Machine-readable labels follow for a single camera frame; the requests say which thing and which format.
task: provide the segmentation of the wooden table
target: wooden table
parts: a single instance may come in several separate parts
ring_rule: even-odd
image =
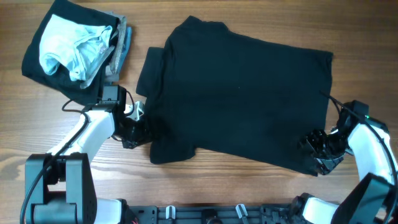
[[[67,101],[61,93],[21,75],[25,50],[50,7],[50,0],[36,1],[39,3],[0,3],[0,223],[17,223],[27,157],[47,152],[79,117],[61,112]],[[369,104],[371,115],[387,123],[392,148],[398,154],[396,2],[143,0],[79,4],[127,16],[134,36],[120,84],[132,93],[148,47],[162,47],[189,15],[223,21],[233,32],[261,40],[334,52],[331,94],[341,101],[357,99]],[[337,120],[334,107],[329,107],[326,129]],[[303,192],[341,202],[358,183],[351,156],[330,175],[310,177],[204,149],[198,149],[188,161],[157,166],[149,162],[149,145],[128,150],[112,139],[99,150],[91,171],[98,197],[125,198],[129,205],[259,205],[290,202]]]

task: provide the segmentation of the black cloth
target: black cloth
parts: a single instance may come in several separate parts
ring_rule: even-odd
[[[154,164],[202,147],[316,175],[300,137],[325,127],[333,54],[232,33],[189,17],[150,48],[137,93],[155,140]]]
[[[81,7],[66,0],[55,0],[50,10],[43,18],[43,21],[40,23],[39,28],[33,36],[32,43],[26,50],[24,60],[22,61],[23,76],[59,90],[69,99],[73,99],[81,105],[96,103],[97,99],[102,95],[105,66],[111,59],[112,54],[102,64],[91,85],[85,89],[80,89],[80,83],[82,81],[73,82],[70,80],[69,71],[63,65],[60,65],[57,72],[53,75],[45,74],[39,63],[39,44],[44,29],[51,19],[52,14],[58,15],[69,21],[76,22],[77,24],[85,24],[89,26],[112,26],[112,34],[116,31],[118,18],[94,9]]]

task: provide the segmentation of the wire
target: wire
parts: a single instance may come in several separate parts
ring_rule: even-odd
[[[65,112],[77,112],[81,113],[85,117],[85,122],[83,123],[83,126],[72,136],[71,139],[65,145],[59,150],[42,168],[42,170],[37,174],[36,178],[34,179],[32,185],[30,186],[29,190],[26,193],[26,197],[24,199],[24,203],[22,204],[21,208],[21,215],[19,217],[19,223],[24,224],[25,220],[25,213],[26,213],[26,208],[27,204],[29,202],[30,197],[32,196],[32,193],[34,189],[36,188],[37,183],[39,183],[40,179],[43,177],[43,175],[46,173],[47,169],[54,163],[55,160],[58,159],[61,153],[63,153],[66,149],[69,148],[70,144],[83,132],[83,130],[87,127],[87,124],[89,123],[89,118],[86,113],[80,110],[70,110],[70,109],[65,109],[65,107],[72,102],[72,100],[67,101],[63,106],[62,106],[62,111]]]
[[[130,112],[126,113],[126,116],[130,116],[134,112],[136,106],[134,104],[134,100],[132,100],[131,93],[128,90],[126,90],[126,92],[130,95],[130,99],[131,99],[131,103],[132,103],[132,110]]]
[[[352,114],[354,117],[356,117],[360,123],[363,123],[366,125],[366,127],[369,128],[369,130],[375,135],[375,137],[377,138],[377,140],[379,141],[379,143],[381,144],[381,146],[383,147],[385,153],[387,154],[388,157],[388,161],[390,163],[390,167],[391,167],[391,172],[392,172],[392,179],[394,180],[394,186],[398,187],[398,176],[397,176],[397,170],[394,164],[394,160],[392,158],[392,154],[390,153],[390,150],[388,150],[388,147],[386,146],[386,143],[384,142],[383,138],[380,137],[380,135],[376,132],[376,130],[374,130],[374,128],[372,128],[372,126],[365,120],[364,117],[359,116],[358,114],[356,114],[354,111],[351,111],[347,106],[345,106],[342,102],[336,100],[335,98],[333,98],[330,95],[327,95],[326,93],[321,92],[321,94],[325,97],[327,97],[328,99],[330,99],[331,101],[334,101],[335,103],[339,104],[342,108],[346,109],[350,114]],[[384,218],[383,223],[387,224],[390,217],[392,216],[392,214],[394,213],[395,207],[397,205],[397,200],[398,200],[398,190],[395,191],[395,196],[394,199],[392,201],[392,206],[391,209],[389,210],[389,213],[386,215],[386,217]]]
[[[337,103],[334,102],[333,100],[332,100],[332,102],[333,102],[333,104],[334,104],[335,107],[336,107],[337,113],[340,114],[340,109],[339,109],[339,107],[337,106]]]
[[[111,136],[111,138],[113,138],[115,141],[122,141],[122,140],[118,140],[115,136]]]

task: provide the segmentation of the gray cloth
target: gray cloth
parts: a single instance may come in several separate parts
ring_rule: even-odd
[[[123,52],[124,39],[126,38],[126,27],[127,19],[126,16],[121,16],[113,12],[105,12],[111,16],[119,18],[119,23],[117,27],[118,32],[118,44],[116,45],[115,52],[109,65],[105,68],[105,82],[117,82],[119,81],[119,63],[121,62],[121,54]]]

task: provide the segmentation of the light blue cloth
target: light blue cloth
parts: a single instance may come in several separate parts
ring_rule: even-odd
[[[62,64],[69,70],[70,80],[87,81],[87,87],[112,51],[111,33],[111,26],[81,25],[53,14],[40,41],[40,65],[47,75],[53,75]]]

